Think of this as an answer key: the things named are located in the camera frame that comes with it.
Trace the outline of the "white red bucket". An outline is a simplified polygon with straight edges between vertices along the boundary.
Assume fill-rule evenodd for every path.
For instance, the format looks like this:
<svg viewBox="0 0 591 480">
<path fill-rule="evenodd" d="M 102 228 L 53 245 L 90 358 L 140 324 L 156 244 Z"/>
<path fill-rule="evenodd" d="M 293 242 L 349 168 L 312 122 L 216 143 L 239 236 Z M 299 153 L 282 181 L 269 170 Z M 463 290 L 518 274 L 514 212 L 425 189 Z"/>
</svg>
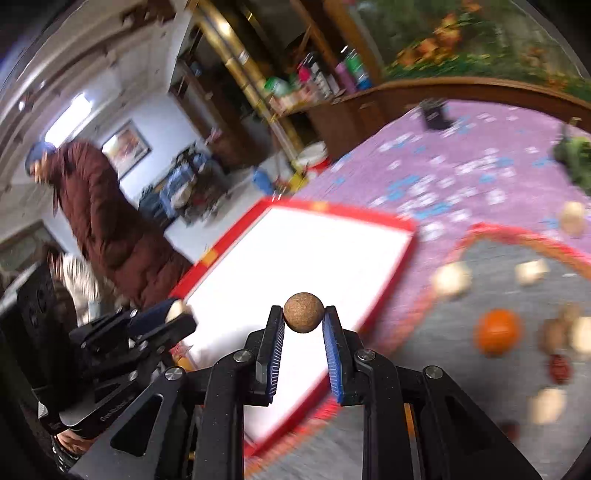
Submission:
<svg viewBox="0 0 591 480">
<path fill-rule="evenodd" d="M 317 178 L 331 164 L 332 159 L 329 156 L 328 148 L 324 141 L 311 143 L 307 147 L 304 147 L 294 162 L 297 171 L 301 172 L 309 180 Z"/>
</svg>

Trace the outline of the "purple floral tablecloth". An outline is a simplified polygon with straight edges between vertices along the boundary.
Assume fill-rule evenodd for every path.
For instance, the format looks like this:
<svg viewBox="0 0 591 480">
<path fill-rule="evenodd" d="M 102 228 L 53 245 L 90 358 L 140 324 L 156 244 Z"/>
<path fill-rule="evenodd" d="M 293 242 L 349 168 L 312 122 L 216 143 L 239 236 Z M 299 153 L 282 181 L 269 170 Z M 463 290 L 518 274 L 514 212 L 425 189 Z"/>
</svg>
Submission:
<svg viewBox="0 0 591 480">
<path fill-rule="evenodd" d="M 450 101 L 454 125 L 428 131 L 418 109 L 311 180 L 297 199 L 340 203 L 417 221 L 419 244 L 375 329 L 379 339 L 410 329 L 432 273 L 470 227 L 523 227 L 588 252 L 590 236 L 560 230 L 568 201 L 590 203 L 553 159 L 562 123 L 516 106 Z"/>
</svg>

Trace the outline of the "grey felt mat red trim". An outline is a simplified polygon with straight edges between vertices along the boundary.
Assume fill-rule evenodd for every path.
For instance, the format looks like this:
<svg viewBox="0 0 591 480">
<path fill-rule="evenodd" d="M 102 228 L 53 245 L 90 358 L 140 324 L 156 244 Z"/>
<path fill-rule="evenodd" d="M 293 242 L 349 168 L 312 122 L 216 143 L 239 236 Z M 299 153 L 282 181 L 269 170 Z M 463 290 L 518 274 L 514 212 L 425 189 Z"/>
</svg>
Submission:
<svg viewBox="0 0 591 480">
<path fill-rule="evenodd" d="M 471 288 L 456 298 L 438 298 L 434 273 L 458 261 L 472 273 Z M 475 226 L 432 273 L 413 327 L 379 339 L 376 323 L 367 342 L 401 366 L 441 366 L 494 422 L 511 429 L 517 447 L 543 478 L 559 479 L 590 437 L 589 357 L 568 353 L 572 375 L 556 422 L 533 424 L 530 408 L 538 391 L 552 383 L 541 347 L 543 325 L 567 304 L 590 308 L 590 250 L 541 233 Z M 523 327 L 517 347 L 499 358 L 482 355 L 474 342 L 478 319 L 492 309 L 516 312 Z"/>
</svg>

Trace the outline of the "red jujube date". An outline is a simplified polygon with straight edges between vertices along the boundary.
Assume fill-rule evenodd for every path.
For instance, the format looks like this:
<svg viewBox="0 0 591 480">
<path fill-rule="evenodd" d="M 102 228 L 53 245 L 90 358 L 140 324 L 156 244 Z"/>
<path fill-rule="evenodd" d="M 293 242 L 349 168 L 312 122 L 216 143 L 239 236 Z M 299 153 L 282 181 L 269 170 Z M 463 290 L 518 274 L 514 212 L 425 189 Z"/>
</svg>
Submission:
<svg viewBox="0 0 591 480">
<path fill-rule="evenodd" d="M 567 356 L 561 354 L 553 354 L 550 356 L 549 376 L 551 380 L 558 385 L 567 384 L 572 375 L 572 367 Z"/>
</svg>

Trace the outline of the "orange tangerine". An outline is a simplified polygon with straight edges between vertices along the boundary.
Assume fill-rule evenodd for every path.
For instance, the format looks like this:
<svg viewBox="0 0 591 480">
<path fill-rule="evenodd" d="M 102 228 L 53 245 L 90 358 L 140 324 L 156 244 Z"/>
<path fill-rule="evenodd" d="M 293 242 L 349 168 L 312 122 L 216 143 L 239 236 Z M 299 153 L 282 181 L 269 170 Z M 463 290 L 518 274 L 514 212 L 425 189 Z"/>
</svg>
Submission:
<svg viewBox="0 0 591 480">
<path fill-rule="evenodd" d="M 479 318 L 474 342 L 483 355 L 500 357 L 513 349 L 522 335 L 522 321 L 514 311 L 494 309 Z"/>
</svg>

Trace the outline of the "brown round nut ball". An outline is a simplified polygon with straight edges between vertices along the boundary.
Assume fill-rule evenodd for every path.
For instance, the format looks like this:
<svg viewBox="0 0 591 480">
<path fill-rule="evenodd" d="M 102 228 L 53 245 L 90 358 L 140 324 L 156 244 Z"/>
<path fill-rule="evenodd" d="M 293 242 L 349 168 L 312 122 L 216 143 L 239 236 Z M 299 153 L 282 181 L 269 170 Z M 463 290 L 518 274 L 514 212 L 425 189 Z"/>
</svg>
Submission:
<svg viewBox="0 0 591 480">
<path fill-rule="evenodd" d="M 283 306 L 283 317 L 294 332 L 307 334 L 318 327 L 325 316 L 325 306 L 308 292 L 294 294 Z"/>
</svg>

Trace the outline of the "flower mural panel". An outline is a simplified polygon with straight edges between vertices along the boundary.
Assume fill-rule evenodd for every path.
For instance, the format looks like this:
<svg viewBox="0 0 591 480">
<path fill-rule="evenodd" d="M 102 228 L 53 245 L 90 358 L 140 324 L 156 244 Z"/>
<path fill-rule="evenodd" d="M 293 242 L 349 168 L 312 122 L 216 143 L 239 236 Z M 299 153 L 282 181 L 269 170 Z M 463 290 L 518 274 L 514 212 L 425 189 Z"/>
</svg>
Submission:
<svg viewBox="0 0 591 480">
<path fill-rule="evenodd" d="M 349 15 L 389 80 L 482 77 L 590 99 L 590 71 L 523 1 L 355 1 Z"/>
</svg>

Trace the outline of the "beige cake piece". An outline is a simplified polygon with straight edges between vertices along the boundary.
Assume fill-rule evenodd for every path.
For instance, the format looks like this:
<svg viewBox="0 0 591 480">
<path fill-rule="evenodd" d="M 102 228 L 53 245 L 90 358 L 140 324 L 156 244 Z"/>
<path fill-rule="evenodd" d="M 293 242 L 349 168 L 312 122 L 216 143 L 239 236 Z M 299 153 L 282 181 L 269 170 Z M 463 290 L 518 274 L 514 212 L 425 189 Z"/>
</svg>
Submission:
<svg viewBox="0 0 591 480">
<path fill-rule="evenodd" d="M 559 216 L 559 226 L 567 235 L 579 238 L 586 229 L 586 207 L 577 201 L 565 202 Z"/>
<path fill-rule="evenodd" d="M 448 263 L 434 273 L 432 286 L 438 298 L 456 298 L 471 288 L 472 273 L 462 261 Z"/>
</svg>

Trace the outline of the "black small box device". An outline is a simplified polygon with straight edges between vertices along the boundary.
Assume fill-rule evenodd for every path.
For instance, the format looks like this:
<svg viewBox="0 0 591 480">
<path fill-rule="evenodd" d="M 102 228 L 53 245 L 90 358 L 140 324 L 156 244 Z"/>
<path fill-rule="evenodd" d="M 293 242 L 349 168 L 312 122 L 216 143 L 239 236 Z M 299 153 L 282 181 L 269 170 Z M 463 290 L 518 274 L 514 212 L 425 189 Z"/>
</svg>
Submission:
<svg viewBox="0 0 591 480">
<path fill-rule="evenodd" d="M 423 124 L 430 131 L 444 131 L 455 125 L 449 116 L 445 98 L 427 98 L 420 102 L 419 109 Z"/>
</svg>

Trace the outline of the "green leafy plant decoration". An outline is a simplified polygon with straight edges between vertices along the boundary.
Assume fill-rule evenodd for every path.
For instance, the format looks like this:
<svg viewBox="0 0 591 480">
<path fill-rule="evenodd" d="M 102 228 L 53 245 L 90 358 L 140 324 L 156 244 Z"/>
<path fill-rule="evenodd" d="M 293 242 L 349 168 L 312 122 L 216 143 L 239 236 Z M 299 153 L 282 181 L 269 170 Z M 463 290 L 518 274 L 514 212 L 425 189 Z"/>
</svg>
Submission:
<svg viewBox="0 0 591 480">
<path fill-rule="evenodd" d="M 588 138 L 574 132 L 580 121 L 579 117 L 572 117 L 561 126 L 559 141 L 553 147 L 553 157 L 563 166 L 571 183 L 590 195 L 591 146 Z"/>
</svg>

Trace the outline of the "person in maroon coat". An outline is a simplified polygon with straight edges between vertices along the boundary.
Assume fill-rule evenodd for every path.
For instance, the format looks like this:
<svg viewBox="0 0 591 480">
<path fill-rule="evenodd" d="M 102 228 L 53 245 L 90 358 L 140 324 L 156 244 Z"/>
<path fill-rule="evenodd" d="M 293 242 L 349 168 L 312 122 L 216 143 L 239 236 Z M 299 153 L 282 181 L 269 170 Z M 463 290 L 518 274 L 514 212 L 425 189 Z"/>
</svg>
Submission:
<svg viewBox="0 0 591 480">
<path fill-rule="evenodd" d="M 35 143 L 27 175 L 53 189 L 80 253 L 140 309 L 169 297 L 192 263 L 127 200 L 109 159 L 92 143 Z"/>
</svg>

